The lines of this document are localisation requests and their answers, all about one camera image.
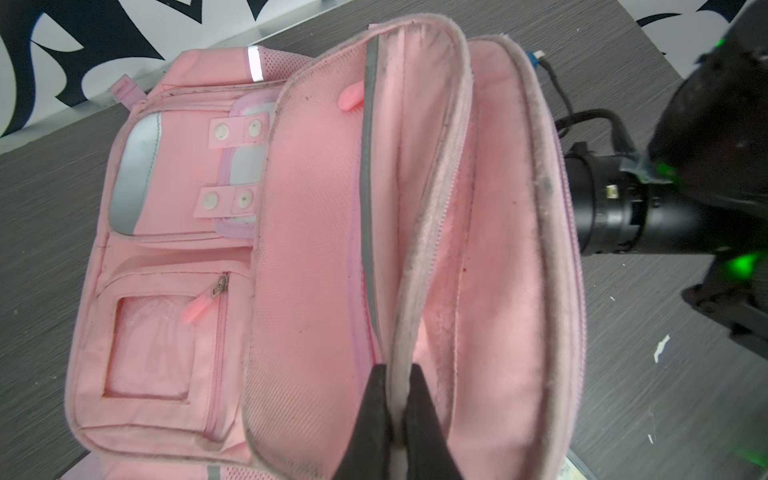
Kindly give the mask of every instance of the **mesh lining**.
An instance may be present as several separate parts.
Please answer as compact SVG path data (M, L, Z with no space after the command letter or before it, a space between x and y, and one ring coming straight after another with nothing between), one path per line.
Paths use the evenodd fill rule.
M252 468L222 467L221 480L276 480L267 472Z
M259 47L261 57L261 73L264 81L285 80L295 74L312 58L288 51L272 50Z
M347 261L359 254L349 239L362 111L337 106L364 61L357 45L289 82L266 161L243 424L252 450L291 478L333 475L362 395L357 366L371 362L349 328L367 318L348 304L363 302L362 288L348 293L362 277Z

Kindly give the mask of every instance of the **pink fabric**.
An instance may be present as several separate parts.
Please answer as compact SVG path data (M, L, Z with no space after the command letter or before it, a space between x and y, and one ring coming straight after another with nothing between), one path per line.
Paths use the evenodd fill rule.
M350 111L355 107L362 106L365 98L365 82L358 81L345 88L339 95L339 108L341 111Z
M285 80L312 61L311 57L259 46L264 81Z
M253 83L245 48L213 48L182 52L149 93L149 98L179 87Z
M221 150L208 148L217 112L165 111L163 136L134 235L214 233L210 220L190 215L201 187L216 184Z
M260 104L269 104L277 100L282 87L264 88L253 93L245 94L243 97L237 99L232 104L230 110L230 116L240 116L251 108ZM268 134L271 129L271 124L268 124L266 133ZM228 185L230 183L230 177L232 174L232 158L235 150L228 148L222 153L222 158L219 166L219 185ZM252 241L256 236L256 226L251 223L238 223L228 220L227 218L214 218L214 229L222 236L233 239L244 239Z
M359 87L339 108L374 35L383 352L361 265ZM504 38L468 49L431 15L376 26L311 62L259 47L265 81L293 76L268 129L260 210L240 212L259 219L255 249L194 211L201 192L223 188L232 194L220 208L232 214L250 188L217 186L229 149L209 148L212 122L280 86L254 84L242 48L174 62L113 146L73 339L68 421L84 445L113 455L108 478L202 479L215 462L329 478L382 356L398 375L422 364L467 479L554 475L578 407L583 299L551 118L518 50ZM107 212L122 149L158 111L144 210L133 237L115 234ZM224 296L181 322L179 310L222 274ZM391 396L404 399L390 377ZM138 462L148 459L167 463ZM267 478L253 472L222 476Z
M264 172L243 418L255 452L294 478L333 473L362 395L356 364L371 358L356 358L368 347L351 344L346 298L362 282L347 270L362 112L337 105L364 60L359 44L291 78Z
M185 295L118 300L104 396L185 400L194 360L195 328L181 314Z
M203 206L203 199L209 194L216 195L218 203L212 209ZM203 187L197 195L194 209L195 218L214 217L250 217L260 205L261 188L259 185L220 185L219 187ZM240 200L250 200L241 207Z
M206 145L210 119L229 112L244 95L275 91L273 84L262 87L247 80L247 68L243 49L181 55L147 100L134 105L114 142L65 398L72 430L90 449L125 458L259 465L245 445L239 414L242 339L250 329L253 294L250 248L242 240L221 238L210 228L210 220L200 223L192 217L200 188L217 183L220 151L211 153ZM117 235L107 218L122 149L132 127L158 111L163 112L164 141L144 218L134 237ZM228 300L205 312L190 341L192 332L171 320L176 307L169 310L157 303L162 298L191 298L222 272L230 274ZM126 316L129 303L144 313ZM175 353L168 351L170 344ZM214 373L217 350L226 355ZM131 361L147 368L131 368ZM215 403L214 384L219 386ZM109 478L206 476L199 465L136 466L128 460L104 464Z
M251 136L249 128L254 121L258 122L259 133ZM217 128L220 125L227 127L227 137L221 140L216 136ZM209 148L232 148L261 144L270 132L270 115L264 111L247 117L214 118L210 121L208 131Z
M147 94L127 75L120 77L118 81L109 87L109 91L128 110L132 109L138 102L147 99Z
M104 480L209 480L205 465L101 459Z
M537 438L545 377L530 127L503 49L491 42L470 49L477 166L458 292L461 341L449 446L467 478L518 478Z
M216 283L222 273L229 276L227 301L222 299L206 311L196 326L181 324L180 309ZM75 415L86 435L98 439L106 449L119 446L135 453L159 450L212 458L222 455L247 462L247 457L228 455L223 446L229 436L237 437L231 426L240 404L241 339L250 317L248 276L247 266L235 262L144 266L116 272L89 309L92 325L81 353L75 398ZM169 310L164 306L168 302L158 306L162 300L158 294L186 299L181 303L171 300ZM120 308L121 299L134 297L142 299L138 308L153 311L132 314L126 311L124 300L117 312L118 329L113 332L115 305ZM120 327L122 320L133 323L131 329ZM158 323L165 324L163 330L158 330ZM210 366L215 365L222 349L227 355L221 360L222 377L216 379ZM157 362L171 352L174 363ZM136 368L143 364L156 369ZM217 405L211 400L214 389L223 392L217 394L223 399Z

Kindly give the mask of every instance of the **gray textured surface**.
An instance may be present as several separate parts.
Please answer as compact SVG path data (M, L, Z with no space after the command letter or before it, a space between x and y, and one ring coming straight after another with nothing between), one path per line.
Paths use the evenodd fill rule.
M318 55L370 22L412 12L444 13L468 35L507 32L546 51L577 109L614 109L640 144L679 82L614 0L356 0L264 44ZM61 408L64 374L104 164L126 116L111 108L0 157L0 478L53 478L82 451ZM569 138L607 146L599 124ZM574 450L598 478L758 478L734 450L768 449L768 362L731 344L677 293L707 261L585 260L590 339Z

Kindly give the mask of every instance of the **black and white graphic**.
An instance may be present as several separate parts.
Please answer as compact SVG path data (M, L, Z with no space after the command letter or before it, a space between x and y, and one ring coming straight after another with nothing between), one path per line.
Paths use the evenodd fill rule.
M0 136L312 1L0 2Z
M619 0L681 77L754 0Z

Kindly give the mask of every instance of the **blue connector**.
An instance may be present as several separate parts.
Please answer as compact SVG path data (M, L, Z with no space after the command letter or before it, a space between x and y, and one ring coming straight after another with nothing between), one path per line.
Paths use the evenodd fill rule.
M531 65L533 65L533 68L538 67L538 59L544 56L544 52L541 50L526 51L525 54L528 56L528 60L531 61Z

